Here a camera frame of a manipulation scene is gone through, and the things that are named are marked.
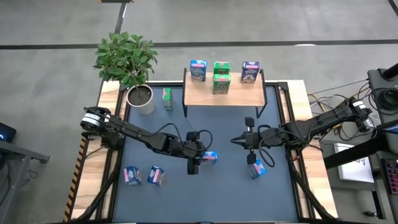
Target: potted plant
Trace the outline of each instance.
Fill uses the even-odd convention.
[[[143,40],[142,36],[109,33],[109,39],[102,39],[98,45],[97,61],[94,68],[101,69],[99,77],[105,81],[120,81],[127,86],[127,102],[139,108],[142,114],[150,114],[154,110],[153,91],[145,85],[148,81],[149,69],[154,72],[151,61],[157,63],[157,52],[150,48],[151,40]]]

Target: green carton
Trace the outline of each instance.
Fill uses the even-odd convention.
[[[214,74],[229,74],[229,62],[215,62]]]
[[[173,109],[173,95],[172,95],[172,89],[171,88],[163,88],[163,105],[164,108],[167,110],[172,110]]]
[[[214,74],[213,94],[228,94],[228,88],[230,83],[231,83],[231,75]]]

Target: white paper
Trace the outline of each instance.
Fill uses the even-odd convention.
[[[335,153],[344,151],[351,147],[353,146],[348,144],[336,143]],[[338,166],[338,174],[341,180],[353,180],[374,183],[368,157]]]

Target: blue juice box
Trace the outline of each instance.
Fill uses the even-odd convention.
[[[257,159],[255,164],[249,164],[249,172],[250,172],[251,178],[254,180],[254,179],[259,178],[263,174],[266,174],[267,170],[261,164],[260,159]]]
[[[162,186],[164,179],[164,170],[157,166],[152,166],[148,175],[147,182],[157,186]]]
[[[260,70],[259,62],[243,62],[241,83],[256,82],[257,74]]]
[[[141,173],[135,166],[124,168],[124,181],[129,185],[141,184]]]
[[[206,66],[205,60],[191,60],[191,79],[195,82],[206,81]]]
[[[216,164],[218,158],[217,152],[207,151],[201,158],[202,164]]]

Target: wooden shelf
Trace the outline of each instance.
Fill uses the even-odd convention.
[[[191,81],[191,73],[185,75],[185,106],[258,106],[263,107],[264,89],[259,73],[255,83],[241,83],[240,73],[230,73],[231,84],[227,95],[213,94],[213,72],[206,73],[205,82]]]

